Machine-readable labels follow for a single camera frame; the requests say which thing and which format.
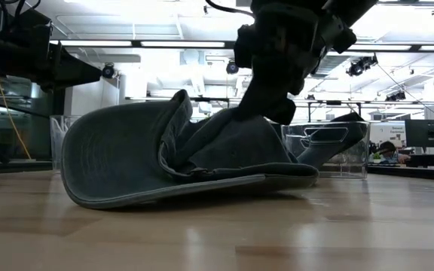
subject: ceiling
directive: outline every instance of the ceiling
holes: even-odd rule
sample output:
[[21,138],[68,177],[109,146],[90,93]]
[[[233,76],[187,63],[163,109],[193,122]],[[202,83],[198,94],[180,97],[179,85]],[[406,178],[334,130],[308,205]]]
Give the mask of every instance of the ceiling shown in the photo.
[[[36,0],[28,0],[30,5]],[[235,7],[236,0],[215,1]],[[208,8],[204,0],[42,0],[40,12],[53,20],[53,38],[70,39],[151,39],[233,41],[237,29],[252,18]],[[434,42],[434,7],[376,6],[353,30],[360,41]],[[202,77],[206,95],[239,96],[251,78],[250,70],[227,75],[224,62],[206,61],[206,56],[232,58],[232,50],[202,50],[202,65],[190,69],[183,50],[155,49],[73,49],[71,53],[101,66],[102,62],[126,62],[117,65],[131,76],[134,69],[145,72],[148,90],[156,96],[171,96],[177,89],[191,89],[196,74]],[[373,67],[362,76],[350,78],[346,68],[357,58],[328,56],[319,69],[319,78],[307,79],[301,93],[318,99],[382,99],[396,88],[396,81],[412,93],[423,91],[424,82],[434,76],[434,54],[379,53],[381,67]]]

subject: table surface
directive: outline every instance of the table surface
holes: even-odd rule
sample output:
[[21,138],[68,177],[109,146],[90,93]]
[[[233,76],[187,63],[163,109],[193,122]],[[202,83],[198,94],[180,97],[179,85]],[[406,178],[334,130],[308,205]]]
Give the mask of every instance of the table surface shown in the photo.
[[270,196],[84,209],[0,175],[0,270],[434,270],[434,181],[321,179]]

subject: cable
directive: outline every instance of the cable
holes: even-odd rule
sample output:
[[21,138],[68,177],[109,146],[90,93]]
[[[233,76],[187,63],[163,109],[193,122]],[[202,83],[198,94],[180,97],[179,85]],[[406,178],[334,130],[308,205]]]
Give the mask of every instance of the cable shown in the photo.
[[215,8],[216,10],[220,10],[220,11],[224,11],[224,12],[230,12],[230,13],[245,14],[245,15],[251,16],[252,18],[255,18],[255,15],[252,12],[242,11],[242,10],[237,9],[237,8],[222,7],[221,5],[217,5],[216,3],[212,2],[211,0],[205,0],[205,2],[207,4],[209,4],[209,6],[211,6],[212,8]]
[[37,7],[39,7],[40,4],[41,4],[41,0],[38,0],[38,2],[36,2],[36,4],[32,7],[32,9],[35,10]]
[[318,108],[321,108],[321,105],[318,105],[310,114],[312,115]]
[[24,144],[23,140],[21,139],[20,133],[18,132],[18,129],[16,128],[16,124],[14,124],[13,117],[11,116],[11,113],[9,111],[8,104],[6,103],[6,96],[5,96],[5,93],[3,92],[3,88],[1,86],[1,81],[0,81],[0,93],[3,97],[3,102],[5,102],[6,110],[8,111],[9,120],[11,122],[11,125],[13,125],[14,132],[16,133],[16,136],[18,137],[21,145],[23,146],[23,149],[26,153],[26,156],[28,157],[28,159],[31,160],[31,155],[29,155],[28,149],[26,148],[26,145]]
[[217,102],[217,104],[222,108],[222,109],[226,109],[221,103],[220,103],[220,101],[216,101]]
[[9,27],[9,13],[8,8],[6,8],[6,2],[0,0],[1,10],[3,11],[3,30],[8,29]]
[[13,26],[15,26],[15,25],[18,24],[18,20],[20,18],[21,11],[23,9],[23,6],[24,6],[25,2],[26,2],[25,0],[20,0],[20,2],[18,3],[18,6],[16,7],[16,11],[14,12],[14,20],[13,20],[10,28],[12,28]]
[[103,96],[105,95],[105,84],[103,84],[103,88],[102,88],[102,98],[99,101],[99,107],[103,108]]
[[379,65],[379,63],[377,64],[378,67],[380,67],[381,71],[384,72],[385,75],[387,75],[395,84],[396,86],[398,86],[402,91],[406,92],[406,94],[408,94],[411,98],[415,99],[416,102],[419,102],[422,106],[424,106],[426,109],[430,110],[433,114],[434,114],[434,110],[432,110],[430,107],[428,107],[427,105],[425,105],[423,102],[421,102],[419,99],[416,99],[416,97],[414,97],[413,95],[411,95],[411,93],[409,93],[407,90],[405,90],[404,87],[402,87],[398,82],[396,82],[396,80],[390,75],[388,74],[383,67],[381,67],[381,65]]

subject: folded fabric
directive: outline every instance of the folded fabric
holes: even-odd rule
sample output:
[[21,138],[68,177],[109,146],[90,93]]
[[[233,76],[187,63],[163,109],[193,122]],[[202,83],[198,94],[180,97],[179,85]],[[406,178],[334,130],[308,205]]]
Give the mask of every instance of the folded fabric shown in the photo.
[[263,117],[238,122],[226,109],[191,123],[192,113],[181,90],[168,102],[84,115],[63,142],[68,195],[81,206],[110,209],[208,190],[261,193],[316,182],[316,167],[296,163]]

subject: clear plastic container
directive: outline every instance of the clear plastic container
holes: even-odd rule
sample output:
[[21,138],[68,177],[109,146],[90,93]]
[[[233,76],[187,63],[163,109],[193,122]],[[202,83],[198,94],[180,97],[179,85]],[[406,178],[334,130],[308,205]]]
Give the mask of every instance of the clear plastic container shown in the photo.
[[324,178],[366,178],[370,123],[297,123],[282,127],[283,142],[300,163]]
[[80,116],[50,116],[53,170],[61,170],[61,152],[66,131]]

